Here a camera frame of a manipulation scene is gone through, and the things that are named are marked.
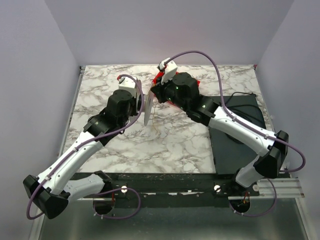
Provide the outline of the white plastic cable spool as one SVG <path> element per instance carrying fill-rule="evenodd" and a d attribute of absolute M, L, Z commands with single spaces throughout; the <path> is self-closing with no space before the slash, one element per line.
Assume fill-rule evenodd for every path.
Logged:
<path fill-rule="evenodd" d="M 151 116 L 151 110 L 153 107 L 153 100 L 154 100 L 154 93 L 150 90 L 148 94 L 145 96 L 145 102 L 144 102 L 144 126 L 148 125 L 148 122 L 150 120 Z"/>

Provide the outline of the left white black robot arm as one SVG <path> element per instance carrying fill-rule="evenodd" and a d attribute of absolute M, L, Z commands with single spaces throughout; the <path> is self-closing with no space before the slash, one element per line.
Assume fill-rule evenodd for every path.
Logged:
<path fill-rule="evenodd" d="M 50 167 L 37 176 L 28 175 L 23 186 L 29 198 L 26 217 L 36 205 L 48 219 L 60 215 L 69 203 L 101 192 L 105 181 L 96 173 L 80 180 L 72 176 L 110 140 L 135 123 L 143 112 L 144 94 L 141 89 L 117 89 L 107 105 L 91 116 L 75 142 Z"/>

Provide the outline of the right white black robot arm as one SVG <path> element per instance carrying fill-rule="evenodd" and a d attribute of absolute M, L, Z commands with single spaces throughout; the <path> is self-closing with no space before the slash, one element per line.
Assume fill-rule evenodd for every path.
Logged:
<path fill-rule="evenodd" d="M 166 83 L 151 87 L 159 103 L 171 102 L 194 122 L 222 131 L 257 153 L 257 157 L 234 175 L 235 185 L 245 189 L 262 178 L 275 179 L 288 154 L 289 135 L 263 129 L 235 113 L 220 102 L 200 93 L 198 82 L 186 72 L 176 74 Z"/>

